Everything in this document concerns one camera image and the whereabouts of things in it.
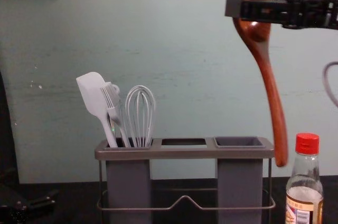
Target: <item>black countertop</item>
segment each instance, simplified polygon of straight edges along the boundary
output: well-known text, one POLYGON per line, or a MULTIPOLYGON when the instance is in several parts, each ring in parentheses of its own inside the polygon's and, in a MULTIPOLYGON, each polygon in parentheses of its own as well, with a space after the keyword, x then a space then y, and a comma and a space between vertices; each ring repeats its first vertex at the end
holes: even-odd
MULTIPOLYGON (((272 211, 271 224, 284 224, 285 215, 285 185, 288 178, 273 178, 273 198, 277 207, 272 211)), ((338 176, 324 176, 321 178, 324 186, 324 210, 323 224, 338 223, 338 176)), ((154 181, 153 187, 160 188, 179 183, 180 185, 189 183, 193 186, 199 186, 201 183, 208 183, 210 186, 215 185, 215 180, 170 180, 154 181)), ((45 195, 53 189, 60 190, 54 213, 49 216, 40 217, 27 224, 99 224, 100 212, 96 208, 99 197, 98 182, 83 183, 57 183, 57 184, 22 184, 16 188, 22 196, 27 199, 34 199, 45 195)), ((154 193, 153 200, 169 206, 173 203, 177 195, 168 194, 168 192, 154 193)), ((215 193, 203 192, 194 195, 203 204, 213 205, 215 202, 215 193)), ((180 203, 171 213, 159 214, 154 216, 155 223, 216 223, 215 213, 200 214, 188 202, 180 203)))

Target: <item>bottle label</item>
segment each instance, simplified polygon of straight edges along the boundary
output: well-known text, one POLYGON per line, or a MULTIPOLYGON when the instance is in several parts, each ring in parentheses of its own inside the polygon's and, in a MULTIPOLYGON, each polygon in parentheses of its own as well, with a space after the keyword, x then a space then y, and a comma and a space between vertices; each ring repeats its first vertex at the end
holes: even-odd
POLYGON ((317 218, 313 222, 313 203, 296 200, 287 195, 285 224, 322 224, 322 207, 323 200, 318 204, 317 218))

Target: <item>spoon handle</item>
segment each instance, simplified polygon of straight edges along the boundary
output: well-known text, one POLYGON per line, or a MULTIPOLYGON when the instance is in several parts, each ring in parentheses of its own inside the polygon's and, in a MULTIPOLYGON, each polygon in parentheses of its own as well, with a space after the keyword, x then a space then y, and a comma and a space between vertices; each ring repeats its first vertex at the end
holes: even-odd
POLYGON ((270 105, 274 131, 275 161, 278 167, 282 167, 285 166, 288 161, 287 132, 283 108, 281 106, 275 77, 269 60, 261 59, 257 61, 257 63, 264 80, 270 105))

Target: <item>black object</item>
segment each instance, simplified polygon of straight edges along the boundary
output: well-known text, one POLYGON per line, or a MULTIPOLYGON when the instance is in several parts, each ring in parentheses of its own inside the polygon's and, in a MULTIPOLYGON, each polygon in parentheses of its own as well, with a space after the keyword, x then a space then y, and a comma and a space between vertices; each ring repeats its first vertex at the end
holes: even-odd
POLYGON ((11 128, 10 111, 0 72, 0 183, 18 184, 15 146, 11 128))
POLYGON ((0 223, 23 224, 28 219, 50 213, 55 206, 57 190, 46 196, 26 200, 12 189, 0 184, 0 223))
POLYGON ((287 29, 338 30, 338 0, 227 0, 225 15, 287 29))

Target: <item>wooden spoon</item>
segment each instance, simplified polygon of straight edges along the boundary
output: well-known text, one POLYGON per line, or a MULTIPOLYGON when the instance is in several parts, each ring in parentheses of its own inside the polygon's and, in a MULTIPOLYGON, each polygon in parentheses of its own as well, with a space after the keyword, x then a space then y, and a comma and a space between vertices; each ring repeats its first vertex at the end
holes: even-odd
POLYGON ((283 108, 269 58, 270 23, 246 22, 233 18, 240 37, 251 51, 262 74, 268 95, 274 131, 275 161, 279 167, 288 160, 287 133, 283 108))

